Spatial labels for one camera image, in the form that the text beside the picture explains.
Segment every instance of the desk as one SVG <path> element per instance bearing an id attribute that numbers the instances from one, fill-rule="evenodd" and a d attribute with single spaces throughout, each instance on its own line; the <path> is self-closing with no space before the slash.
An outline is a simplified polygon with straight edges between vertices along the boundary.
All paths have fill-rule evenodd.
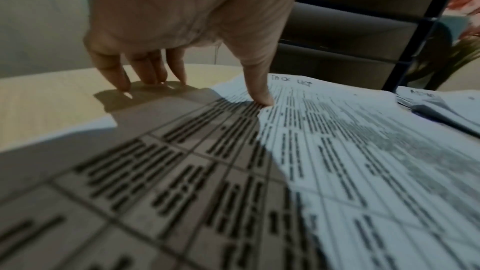
<path id="1" fill-rule="evenodd" d="M 0 150 L 186 90 L 204 89 L 242 74 L 241 67 L 187 64 L 188 86 L 170 72 L 168 87 L 146 87 L 130 66 L 130 94 L 116 91 L 94 68 L 0 79 Z"/>

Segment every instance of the paper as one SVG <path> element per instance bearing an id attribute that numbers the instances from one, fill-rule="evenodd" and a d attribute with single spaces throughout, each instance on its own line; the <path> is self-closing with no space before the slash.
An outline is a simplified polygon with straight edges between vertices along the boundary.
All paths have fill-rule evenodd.
<path id="1" fill-rule="evenodd" d="M 392 93 L 269 77 L 274 107 L 239 77 L 123 113 L 137 135 L 21 191 L 58 150 L 0 175 L 0 268 L 480 269 L 477 141 Z"/>
<path id="2" fill-rule="evenodd" d="M 401 86 L 399 104 L 480 137 L 480 92 L 436 92 Z"/>

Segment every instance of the table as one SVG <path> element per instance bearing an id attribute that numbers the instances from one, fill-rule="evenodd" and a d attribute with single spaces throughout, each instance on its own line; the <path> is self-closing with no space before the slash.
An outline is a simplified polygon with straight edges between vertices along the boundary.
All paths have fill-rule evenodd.
<path id="1" fill-rule="evenodd" d="M 143 85 L 130 66 L 130 93 L 114 89 L 94 68 L 0 79 L 0 150 L 87 123 L 107 113 L 188 90 L 204 89 L 242 74 L 242 68 L 186 64 L 187 87 L 170 72 L 167 86 Z"/>

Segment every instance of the hand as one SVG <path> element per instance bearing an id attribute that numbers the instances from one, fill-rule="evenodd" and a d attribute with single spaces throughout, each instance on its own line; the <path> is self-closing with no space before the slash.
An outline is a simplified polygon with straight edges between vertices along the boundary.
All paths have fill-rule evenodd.
<path id="1" fill-rule="evenodd" d="M 254 101 L 273 105 L 267 86 L 270 65 L 295 0 L 92 0 L 84 39 L 93 64 L 117 89 L 128 91 L 124 54 L 145 84 L 171 72 L 187 82 L 185 50 L 223 42 L 243 65 Z"/>

